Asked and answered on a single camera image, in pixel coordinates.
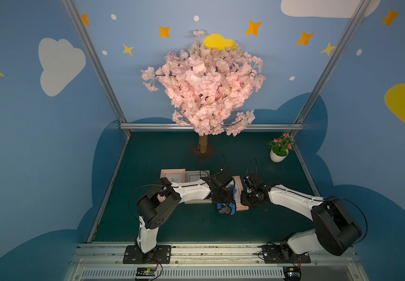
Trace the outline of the blue and grey cloth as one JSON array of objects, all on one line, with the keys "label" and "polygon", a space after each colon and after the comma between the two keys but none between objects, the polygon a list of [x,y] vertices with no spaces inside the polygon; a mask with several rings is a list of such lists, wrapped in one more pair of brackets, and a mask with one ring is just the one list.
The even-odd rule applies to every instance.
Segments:
[{"label": "blue and grey cloth", "polygon": [[235,194],[236,194],[236,189],[235,189],[234,185],[229,186],[230,201],[224,202],[224,203],[217,203],[216,208],[217,208],[218,213],[224,214],[224,215],[234,215],[235,214],[235,212],[236,212]]}]

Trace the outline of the pink picture frame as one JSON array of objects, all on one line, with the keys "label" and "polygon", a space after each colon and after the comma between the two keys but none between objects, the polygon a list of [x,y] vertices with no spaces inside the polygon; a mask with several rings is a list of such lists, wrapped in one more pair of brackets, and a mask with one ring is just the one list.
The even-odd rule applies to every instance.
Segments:
[{"label": "pink picture frame", "polygon": [[233,177],[235,181],[234,199],[236,204],[236,211],[248,211],[249,207],[241,203],[241,194],[243,192],[242,179],[240,176]]},{"label": "pink picture frame", "polygon": [[166,177],[170,182],[185,183],[186,170],[185,169],[162,169],[160,178]]}]

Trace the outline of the green picture frame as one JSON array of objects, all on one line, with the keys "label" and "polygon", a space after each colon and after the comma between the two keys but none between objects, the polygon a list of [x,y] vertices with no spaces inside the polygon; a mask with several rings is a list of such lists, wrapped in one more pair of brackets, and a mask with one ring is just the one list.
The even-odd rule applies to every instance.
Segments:
[{"label": "green picture frame", "polygon": [[[201,179],[201,177],[210,177],[210,171],[186,171],[186,182],[193,182]],[[185,204],[211,204],[210,199],[196,199],[185,202]]]}]

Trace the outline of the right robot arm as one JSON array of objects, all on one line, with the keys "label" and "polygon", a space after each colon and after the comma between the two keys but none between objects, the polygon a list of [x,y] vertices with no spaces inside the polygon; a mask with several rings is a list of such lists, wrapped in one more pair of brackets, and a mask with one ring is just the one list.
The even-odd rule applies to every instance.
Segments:
[{"label": "right robot arm", "polygon": [[283,185],[266,185],[255,172],[243,180],[246,183],[246,189],[241,194],[243,205],[259,207],[272,203],[313,222],[312,230],[292,234],[279,243],[278,252],[287,261],[322,249],[341,256],[363,234],[358,222],[338,197],[310,196]]}]

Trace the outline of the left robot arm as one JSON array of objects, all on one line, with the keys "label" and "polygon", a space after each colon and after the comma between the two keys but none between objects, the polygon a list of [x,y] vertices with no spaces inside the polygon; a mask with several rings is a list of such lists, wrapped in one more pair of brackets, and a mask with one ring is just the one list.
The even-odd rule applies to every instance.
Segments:
[{"label": "left robot arm", "polygon": [[147,254],[157,246],[159,227],[171,216],[177,206],[193,200],[210,199],[218,213],[236,213],[234,178],[222,170],[213,176],[201,177],[188,183],[176,183],[161,178],[143,195],[138,203],[139,234],[136,246]]}]

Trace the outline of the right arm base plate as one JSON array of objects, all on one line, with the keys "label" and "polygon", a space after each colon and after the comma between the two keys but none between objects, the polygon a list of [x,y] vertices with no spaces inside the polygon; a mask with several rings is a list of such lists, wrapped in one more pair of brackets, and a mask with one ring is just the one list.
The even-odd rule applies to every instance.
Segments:
[{"label": "right arm base plate", "polygon": [[267,243],[261,246],[265,263],[311,263],[308,254],[296,254],[286,245]]}]

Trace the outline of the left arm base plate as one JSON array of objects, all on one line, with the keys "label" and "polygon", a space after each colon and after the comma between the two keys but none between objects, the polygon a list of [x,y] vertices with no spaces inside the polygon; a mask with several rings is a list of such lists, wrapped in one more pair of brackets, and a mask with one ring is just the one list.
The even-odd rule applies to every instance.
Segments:
[{"label": "left arm base plate", "polygon": [[158,245],[148,253],[143,253],[138,245],[127,246],[122,260],[123,264],[169,264],[171,258],[170,245]]}]

